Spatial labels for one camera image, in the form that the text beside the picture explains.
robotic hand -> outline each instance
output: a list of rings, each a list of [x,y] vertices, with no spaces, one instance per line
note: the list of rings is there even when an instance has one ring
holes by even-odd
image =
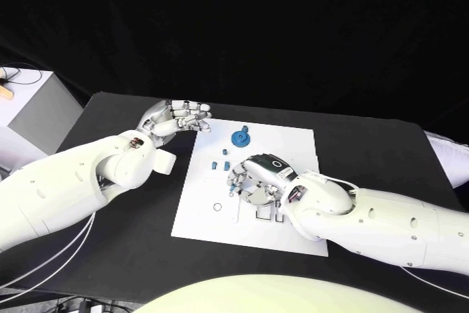
[[[0,252],[79,222],[155,171],[168,174],[175,156],[158,149],[178,131],[210,132],[206,104],[161,101],[135,130],[34,161],[0,182]]]
[[[256,190],[242,183],[251,179]],[[333,182],[352,187],[344,189]],[[469,275],[469,215],[399,194],[357,188],[311,171],[297,175],[274,155],[251,156],[227,176],[252,205],[279,199],[279,212],[311,241],[323,238],[388,264]]]

black backdrop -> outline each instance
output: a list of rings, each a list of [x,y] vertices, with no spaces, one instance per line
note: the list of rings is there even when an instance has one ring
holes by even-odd
[[[467,0],[1,0],[0,61],[96,91],[395,118],[467,142]]]

white paper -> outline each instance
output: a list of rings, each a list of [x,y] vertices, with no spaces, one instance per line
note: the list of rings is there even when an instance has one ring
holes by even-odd
[[[223,171],[226,161],[230,170],[248,156],[265,153],[279,157],[297,174],[305,169],[318,173],[313,130],[216,119],[207,119],[207,123],[212,132],[197,133],[194,140],[170,235],[327,256],[326,241],[308,241],[287,217],[277,214],[275,219],[275,205],[255,208],[236,195],[229,197],[229,171]],[[249,129],[251,143],[238,148],[230,143],[230,135],[243,125]],[[222,149],[226,149],[226,155],[222,155]]]

black table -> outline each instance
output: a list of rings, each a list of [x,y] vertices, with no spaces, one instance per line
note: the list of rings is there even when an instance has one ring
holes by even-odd
[[[99,93],[67,134],[60,150],[116,135],[134,126],[155,98]],[[320,172],[363,188],[396,192],[461,210],[425,135],[396,120],[212,105],[213,117],[313,129]],[[415,280],[398,267],[362,257],[328,242],[328,257],[170,237],[194,133],[164,146],[177,155],[168,176],[147,183],[99,210],[80,252],[41,290],[145,303],[200,280],[233,274],[287,274],[349,285],[427,312],[461,312],[469,301]],[[33,268],[73,238],[85,221],[0,255],[1,282]],[[59,267],[60,257],[28,287]],[[469,294],[467,277],[412,270],[438,285]]]

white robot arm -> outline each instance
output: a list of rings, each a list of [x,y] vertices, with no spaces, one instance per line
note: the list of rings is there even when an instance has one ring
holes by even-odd
[[[210,132],[210,107],[161,101],[135,130],[77,146],[20,168],[0,183],[0,252],[80,221],[154,170],[168,174],[175,156],[158,149],[175,132]]]
[[[242,190],[243,180],[258,189]],[[297,175],[272,155],[249,157],[230,171],[230,191],[253,205],[279,200],[300,234],[323,238],[388,264],[469,275],[469,214],[399,194],[352,186],[305,171]]]

